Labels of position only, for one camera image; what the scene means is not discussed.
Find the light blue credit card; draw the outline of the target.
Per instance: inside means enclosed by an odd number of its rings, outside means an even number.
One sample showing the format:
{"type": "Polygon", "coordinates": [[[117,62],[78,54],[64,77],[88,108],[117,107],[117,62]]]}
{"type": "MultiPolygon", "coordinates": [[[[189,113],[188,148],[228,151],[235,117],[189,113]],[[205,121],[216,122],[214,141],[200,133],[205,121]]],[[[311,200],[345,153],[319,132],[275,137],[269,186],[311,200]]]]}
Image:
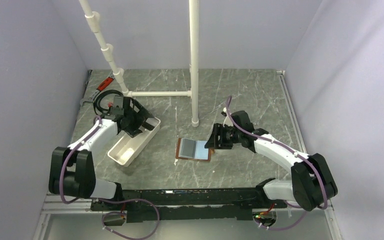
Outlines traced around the light blue credit card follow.
{"type": "Polygon", "coordinates": [[[208,161],[211,158],[210,149],[205,148],[206,141],[197,140],[194,147],[194,158],[200,161],[208,161]]]}

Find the dark grey credit card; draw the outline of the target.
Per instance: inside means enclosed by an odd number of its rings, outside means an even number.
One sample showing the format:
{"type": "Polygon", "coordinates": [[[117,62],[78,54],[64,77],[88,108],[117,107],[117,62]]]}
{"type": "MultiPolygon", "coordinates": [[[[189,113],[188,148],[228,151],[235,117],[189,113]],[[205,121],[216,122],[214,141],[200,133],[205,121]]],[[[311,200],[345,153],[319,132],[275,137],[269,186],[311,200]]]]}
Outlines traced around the dark grey credit card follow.
{"type": "Polygon", "coordinates": [[[182,138],[179,144],[178,156],[180,158],[192,159],[195,153],[196,140],[182,138]]]}

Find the brown leather card holder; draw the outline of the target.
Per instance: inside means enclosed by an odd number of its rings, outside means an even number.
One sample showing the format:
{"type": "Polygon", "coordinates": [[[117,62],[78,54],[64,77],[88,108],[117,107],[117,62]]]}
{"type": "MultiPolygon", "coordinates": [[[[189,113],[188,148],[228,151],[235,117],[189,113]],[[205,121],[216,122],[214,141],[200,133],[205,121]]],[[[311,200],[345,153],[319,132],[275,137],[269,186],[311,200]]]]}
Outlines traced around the brown leather card holder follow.
{"type": "Polygon", "coordinates": [[[205,148],[206,143],[205,140],[179,138],[176,144],[175,158],[179,160],[210,162],[214,151],[210,148],[205,148]]]}

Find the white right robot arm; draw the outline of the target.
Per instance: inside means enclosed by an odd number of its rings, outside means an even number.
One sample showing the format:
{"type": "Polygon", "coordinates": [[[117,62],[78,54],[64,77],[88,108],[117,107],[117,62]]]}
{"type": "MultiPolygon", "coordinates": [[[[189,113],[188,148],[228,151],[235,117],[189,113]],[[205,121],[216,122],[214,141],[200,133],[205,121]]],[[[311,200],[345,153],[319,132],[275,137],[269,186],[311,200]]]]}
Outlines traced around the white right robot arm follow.
{"type": "Polygon", "coordinates": [[[290,180],[275,178],[261,182],[255,194],[256,203],[269,207],[274,201],[294,202],[305,211],[326,209],[328,201],[338,193],[326,159],[298,151],[277,140],[262,128],[241,128],[220,123],[213,125],[206,149],[230,150],[234,144],[265,156],[288,171],[290,180]]]}

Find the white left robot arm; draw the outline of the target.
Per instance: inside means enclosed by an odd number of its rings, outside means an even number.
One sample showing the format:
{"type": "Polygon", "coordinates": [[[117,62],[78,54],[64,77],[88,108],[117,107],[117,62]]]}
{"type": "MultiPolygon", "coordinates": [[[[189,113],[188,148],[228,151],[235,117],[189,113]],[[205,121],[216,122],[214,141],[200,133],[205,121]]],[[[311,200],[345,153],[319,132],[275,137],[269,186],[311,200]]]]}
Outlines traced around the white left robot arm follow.
{"type": "Polygon", "coordinates": [[[115,96],[108,113],[97,115],[93,127],[80,139],[54,149],[48,190],[59,195],[65,204],[78,199],[104,199],[109,209],[119,209],[124,203],[122,186],[96,177],[94,156],[107,142],[123,133],[113,148],[121,154],[116,161],[127,167],[157,133],[160,123],[137,100],[115,96]]]}

